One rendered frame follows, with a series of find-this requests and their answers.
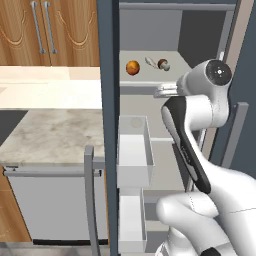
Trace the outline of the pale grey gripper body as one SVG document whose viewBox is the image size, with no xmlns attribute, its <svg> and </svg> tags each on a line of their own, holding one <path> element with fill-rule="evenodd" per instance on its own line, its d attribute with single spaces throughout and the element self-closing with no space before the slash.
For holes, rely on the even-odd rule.
<svg viewBox="0 0 256 256">
<path fill-rule="evenodd" d="M 154 92 L 155 98 L 169 98 L 177 96 L 177 85 L 175 83 L 163 83 L 156 87 Z"/>
</svg>

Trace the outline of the brown cap mushroom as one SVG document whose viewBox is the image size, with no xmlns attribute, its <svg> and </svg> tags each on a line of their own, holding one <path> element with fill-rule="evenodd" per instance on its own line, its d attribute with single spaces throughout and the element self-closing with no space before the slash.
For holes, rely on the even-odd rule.
<svg viewBox="0 0 256 256">
<path fill-rule="evenodd" d="M 158 61 L 158 68 L 164 71 L 169 71 L 170 65 L 168 64 L 168 61 L 166 59 L 160 59 Z"/>
</svg>

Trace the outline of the small pale grey fish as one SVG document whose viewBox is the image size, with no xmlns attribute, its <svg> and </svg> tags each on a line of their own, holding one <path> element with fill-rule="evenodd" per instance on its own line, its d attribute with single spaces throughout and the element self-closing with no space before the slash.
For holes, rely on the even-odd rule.
<svg viewBox="0 0 256 256">
<path fill-rule="evenodd" d="M 153 68 L 158 69 L 157 64 L 150 57 L 145 57 L 145 62 Z"/>
</svg>

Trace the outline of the dark blue-grey fridge door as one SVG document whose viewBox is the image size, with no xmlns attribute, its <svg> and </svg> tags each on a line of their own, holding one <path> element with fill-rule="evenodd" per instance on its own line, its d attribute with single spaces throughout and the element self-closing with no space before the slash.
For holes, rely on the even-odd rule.
<svg viewBox="0 0 256 256">
<path fill-rule="evenodd" d="M 119 0 L 97 0 L 110 256 L 118 253 Z"/>
<path fill-rule="evenodd" d="M 249 104 L 243 129 L 229 168 L 256 178 L 256 0 L 252 1 L 250 18 L 229 90 L 231 114 L 227 124 L 217 130 L 210 154 L 212 163 L 221 165 L 233 119 L 233 108 L 238 102 Z"/>
</svg>

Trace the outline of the wooden cupboard door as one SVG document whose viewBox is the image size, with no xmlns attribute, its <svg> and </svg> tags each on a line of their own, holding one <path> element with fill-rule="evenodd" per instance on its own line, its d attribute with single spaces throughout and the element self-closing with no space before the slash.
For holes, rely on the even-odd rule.
<svg viewBox="0 0 256 256">
<path fill-rule="evenodd" d="M 51 0 L 53 66 L 99 67 L 96 0 Z"/>
<path fill-rule="evenodd" d="M 30 6 L 36 1 L 45 54 L 40 54 Z M 0 66 L 50 66 L 50 55 L 40 0 L 0 0 Z"/>
</svg>

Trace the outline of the grey fridge shelf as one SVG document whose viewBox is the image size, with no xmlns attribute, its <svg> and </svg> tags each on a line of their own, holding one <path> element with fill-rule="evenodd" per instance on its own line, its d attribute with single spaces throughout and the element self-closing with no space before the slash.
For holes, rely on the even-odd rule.
<svg viewBox="0 0 256 256">
<path fill-rule="evenodd" d="M 169 71 L 156 69 L 147 64 L 145 59 L 150 58 L 155 63 L 166 59 L 170 65 Z M 126 72 L 126 64 L 135 60 L 140 65 L 140 71 L 135 76 Z M 175 84 L 185 73 L 191 70 L 190 66 L 177 51 L 124 51 L 119 54 L 120 63 L 120 93 L 123 95 L 153 95 L 161 84 Z"/>
</svg>

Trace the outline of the orange round fruit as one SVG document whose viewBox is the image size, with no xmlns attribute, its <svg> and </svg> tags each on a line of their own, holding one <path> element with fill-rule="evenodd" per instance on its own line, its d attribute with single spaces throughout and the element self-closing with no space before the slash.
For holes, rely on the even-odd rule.
<svg viewBox="0 0 256 256">
<path fill-rule="evenodd" d="M 138 74 L 139 71 L 140 71 L 140 65 L 137 61 L 131 60 L 126 64 L 126 72 L 129 75 L 134 76 Z"/>
</svg>

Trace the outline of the dark blue-grey fridge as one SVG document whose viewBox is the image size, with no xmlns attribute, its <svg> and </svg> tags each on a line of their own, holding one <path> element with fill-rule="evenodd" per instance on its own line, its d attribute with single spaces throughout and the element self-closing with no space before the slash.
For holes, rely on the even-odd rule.
<svg viewBox="0 0 256 256">
<path fill-rule="evenodd" d="M 225 50 L 237 0 L 120 0 L 120 51 L 177 51 L 190 68 Z M 164 100 L 120 93 L 122 115 L 148 119 L 155 168 L 149 197 L 182 191 L 188 182 L 161 119 Z"/>
</svg>

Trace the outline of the white fridge bin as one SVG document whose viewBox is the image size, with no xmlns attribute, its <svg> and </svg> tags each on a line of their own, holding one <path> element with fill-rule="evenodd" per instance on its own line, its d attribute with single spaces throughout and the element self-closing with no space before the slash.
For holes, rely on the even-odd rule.
<svg viewBox="0 0 256 256">
<path fill-rule="evenodd" d="M 117 152 L 119 188 L 147 188 L 155 167 L 146 116 L 120 116 Z"/>
<path fill-rule="evenodd" d="M 119 197 L 119 253 L 144 253 L 147 244 L 143 190 L 121 189 Z"/>
</svg>

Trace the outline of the silver dishwasher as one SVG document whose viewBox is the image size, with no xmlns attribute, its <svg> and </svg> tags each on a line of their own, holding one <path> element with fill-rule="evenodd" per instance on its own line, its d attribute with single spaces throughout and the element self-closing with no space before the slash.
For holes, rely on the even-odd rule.
<svg viewBox="0 0 256 256">
<path fill-rule="evenodd" d="M 78 167 L 17 167 L 13 171 L 84 171 Z M 8 177 L 35 243 L 87 244 L 89 231 L 84 177 Z"/>
</svg>

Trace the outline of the black hob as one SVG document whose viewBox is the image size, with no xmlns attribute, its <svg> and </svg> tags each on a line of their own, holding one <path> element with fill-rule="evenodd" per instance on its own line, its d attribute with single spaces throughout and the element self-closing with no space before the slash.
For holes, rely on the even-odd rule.
<svg viewBox="0 0 256 256">
<path fill-rule="evenodd" d="M 26 114 L 22 110 L 0 110 L 0 146 Z"/>
</svg>

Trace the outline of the wooden base cabinet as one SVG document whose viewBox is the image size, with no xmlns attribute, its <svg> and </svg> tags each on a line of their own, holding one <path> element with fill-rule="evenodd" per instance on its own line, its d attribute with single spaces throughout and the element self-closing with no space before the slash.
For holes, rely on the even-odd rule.
<svg viewBox="0 0 256 256">
<path fill-rule="evenodd" d="M 0 242 L 31 242 L 29 231 L 7 177 L 0 166 Z"/>
</svg>

